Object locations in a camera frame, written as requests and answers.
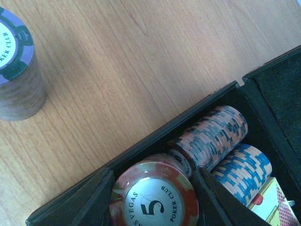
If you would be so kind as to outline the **brown poker chip stack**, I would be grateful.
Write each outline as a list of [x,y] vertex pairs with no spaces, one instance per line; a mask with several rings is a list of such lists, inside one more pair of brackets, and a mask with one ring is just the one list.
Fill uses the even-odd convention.
[[113,226],[195,226],[199,206],[182,165],[151,155],[117,179],[109,205]]

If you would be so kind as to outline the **clear chip stack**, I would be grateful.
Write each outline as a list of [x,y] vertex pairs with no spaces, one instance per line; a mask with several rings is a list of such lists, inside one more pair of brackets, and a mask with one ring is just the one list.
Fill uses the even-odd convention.
[[267,182],[272,165],[256,147],[239,144],[211,173],[240,203],[247,206]]

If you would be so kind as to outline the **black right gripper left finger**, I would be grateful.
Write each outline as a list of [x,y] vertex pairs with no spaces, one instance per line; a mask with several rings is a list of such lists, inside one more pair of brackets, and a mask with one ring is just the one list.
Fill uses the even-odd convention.
[[105,167],[70,187],[70,226],[109,226],[109,202],[114,185],[113,170]]

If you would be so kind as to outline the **red playing card deck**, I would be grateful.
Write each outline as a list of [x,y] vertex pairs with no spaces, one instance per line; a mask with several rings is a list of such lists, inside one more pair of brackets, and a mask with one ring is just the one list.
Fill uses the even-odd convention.
[[299,226],[291,206],[275,177],[269,177],[258,194],[247,206],[253,213],[272,226]]

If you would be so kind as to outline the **purple poker chip stack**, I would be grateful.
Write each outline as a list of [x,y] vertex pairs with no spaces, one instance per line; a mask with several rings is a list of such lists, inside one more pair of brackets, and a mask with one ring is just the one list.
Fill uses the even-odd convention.
[[46,92],[26,25],[10,11],[0,9],[0,118],[21,121],[44,105]]

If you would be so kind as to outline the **dark brown chip stack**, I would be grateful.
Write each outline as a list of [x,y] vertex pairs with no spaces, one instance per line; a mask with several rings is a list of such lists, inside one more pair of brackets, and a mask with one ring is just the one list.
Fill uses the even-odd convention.
[[220,105],[170,142],[168,153],[184,168],[188,177],[192,171],[211,171],[247,135],[245,117],[229,105]]

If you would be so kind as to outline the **black poker set case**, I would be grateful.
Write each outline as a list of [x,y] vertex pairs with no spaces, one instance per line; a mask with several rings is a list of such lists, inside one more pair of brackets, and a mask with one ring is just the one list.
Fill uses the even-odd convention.
[[[301,49],[267,62],[243,77],[244,85],[232,82],[196,103],[101,168],[113,170],[114,180],[145,157],[161,153],[179,136],[217,105],[239,110],[249,127],[245,142],[261,150],[293,211],[301,216]],[[83,178],[92,176],[96,171]],[[69,226],[73,213],[69,188],[36,209],[26,220],[28,226]]]

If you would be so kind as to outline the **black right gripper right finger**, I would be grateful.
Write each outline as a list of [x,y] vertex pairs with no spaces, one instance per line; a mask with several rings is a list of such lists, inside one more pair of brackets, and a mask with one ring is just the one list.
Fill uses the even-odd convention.
[[199,205],[198,226],[268,226],[241,204],[213,175],[201,168],[192,173]]

